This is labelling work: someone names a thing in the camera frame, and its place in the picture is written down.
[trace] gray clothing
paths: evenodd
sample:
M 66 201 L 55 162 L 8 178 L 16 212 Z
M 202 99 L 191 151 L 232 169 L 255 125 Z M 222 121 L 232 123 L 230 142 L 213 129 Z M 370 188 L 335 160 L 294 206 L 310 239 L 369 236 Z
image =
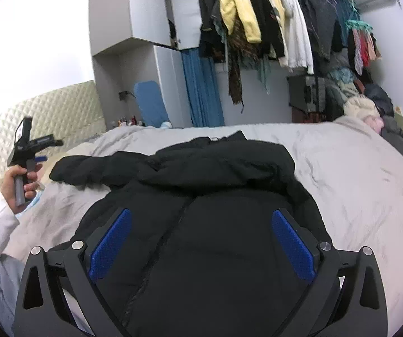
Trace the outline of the gray clothing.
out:
M 227 35 L 225 28 L 223 27 L 222 14 L 220 12 L 220 0 L 216 0 L 216 2 L 214 3 L 214 7 L 212 8 L 211 12 L 211 19 L 213 20 L 214 26 L 216 27 L 216 32 L 222 38 L 222 43 L 225 43 Z
M 319 54 L 330 59 L 331 43 L 333 42 L 334 24 L 337 20 L 337 11 L 332 2 L 327 0 L 307 0 L 311 22 L 316 35 Z
M 381 131 L 381 136 L 403 156 L 403 129 L 390 116 L 383 116 L 383 120 L 384 128 Z
M 344 67 L 350 68 L 350 62 L 348 60 L 348 48 L 343 48 L 338 53 L 331 53 L 330 61 L 322 63 L 321 71 L 323 74 L 327 74 L 335 69 L 341 69 Z
M 0 256 L 0 326 L 14 337 L 14 312 L 24 265 L 19 260 Z

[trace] white quilted headboard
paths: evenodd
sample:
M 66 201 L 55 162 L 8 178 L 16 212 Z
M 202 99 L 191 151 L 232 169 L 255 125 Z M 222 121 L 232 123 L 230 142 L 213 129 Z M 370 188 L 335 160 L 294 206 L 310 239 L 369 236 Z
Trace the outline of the white quilted headboard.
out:
M 0 115 L 0 184 L 13 149 L 14 132 L 26 115 L 33 117 L 32 139 L 54 134 L 56 139 L 64 140 L 64 147 L 49 148 L 41 153 L 48 156 L 65 152 L 86 138 L 106 132 L 94 81 L 25 100 Z

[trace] black suitcase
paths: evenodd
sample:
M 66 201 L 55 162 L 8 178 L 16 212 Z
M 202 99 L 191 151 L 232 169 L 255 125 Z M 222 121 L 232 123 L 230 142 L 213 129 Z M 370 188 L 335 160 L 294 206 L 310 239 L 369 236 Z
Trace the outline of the black suitcase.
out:
M 318 76 L 289 76 L 289 105 L 309 113 L 325 111 L 325 79 Z

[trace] white cabinet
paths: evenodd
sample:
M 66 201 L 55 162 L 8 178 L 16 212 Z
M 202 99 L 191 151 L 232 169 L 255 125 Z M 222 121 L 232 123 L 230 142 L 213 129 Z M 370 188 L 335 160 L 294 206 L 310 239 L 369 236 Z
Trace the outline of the white cabinet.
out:
M 165 0 L 89 0 L 92 55 L 123 53 L 144 41 L 170 45 Z
M 159 86 L 169 120 L 173 127 L 192 127 L 181 53 L 157 46 L 154 52 Z
M 170 45 L 166 0 L 130 0 L 133 37 Z
M 198 0 L 171 0 L 180 50 L 196 48 L 200 44 L 202 15 Z

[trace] white wardrobe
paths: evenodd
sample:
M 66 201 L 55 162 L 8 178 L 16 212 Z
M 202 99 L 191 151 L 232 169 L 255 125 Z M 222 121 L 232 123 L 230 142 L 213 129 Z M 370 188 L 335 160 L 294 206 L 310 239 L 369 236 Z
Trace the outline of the white wardrobe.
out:
M 95 83 L 107 128 L 122 117 L 141 119 L 136 83 L 159 84 L 174 127 L 191 127 L 182 56 L 170 48 L 165 0 L 89 0 Z

